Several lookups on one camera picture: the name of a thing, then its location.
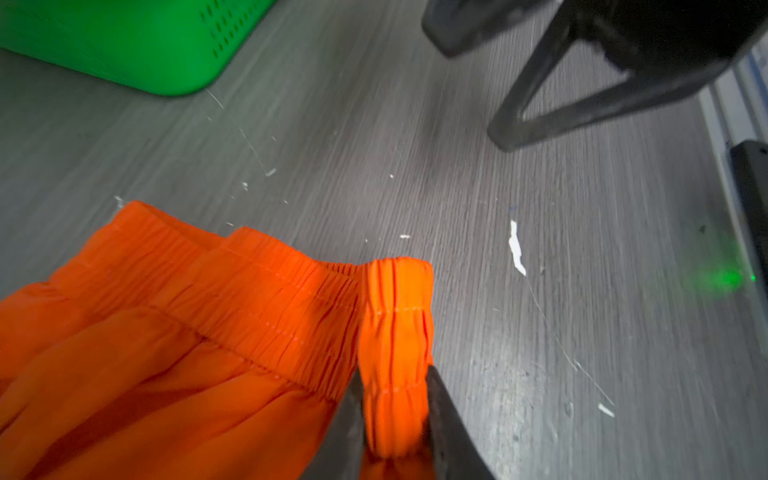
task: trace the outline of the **blue strip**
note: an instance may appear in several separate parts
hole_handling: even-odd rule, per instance
[[[747,57],[750,60],[752,75],[755,77],[755,82],[757,83],[757,90],[760,91],[760,98],[763,100],[763,110],[765,110],[766,115],[768,115],[768,88],[766,87],[766,82],[763,80],[760,68],[757,66],[755,56],[752,55],[752,52],[750,52]]]

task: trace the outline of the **green plastic bin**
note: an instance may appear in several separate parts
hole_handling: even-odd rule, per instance
[[[158,95],[218,76],[275,0],[0,0],[0,48]]]

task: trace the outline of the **orange garment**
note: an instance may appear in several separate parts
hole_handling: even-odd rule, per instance
[[[297,478],[359,368],[361,478],[429,478],[432,268],[128,204],[0,303],[0,478]]]

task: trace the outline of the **gray wooden table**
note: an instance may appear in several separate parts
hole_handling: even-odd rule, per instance
[[[183,98],[0,51],[0,295],[135,199],[322,260],[419,257],[498,478],[768,478],[768,368],[696,101],[502,154],[485,125],[553,10],[449,62],[423,7],[280,0]],[[617,79],[577,48],[533,108]]]

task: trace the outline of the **gathered fabric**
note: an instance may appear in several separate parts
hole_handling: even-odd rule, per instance
[[[356,369],[361,478],[431,478],[432,267],[132,202],[0,302],[0,478],[297,478]]]

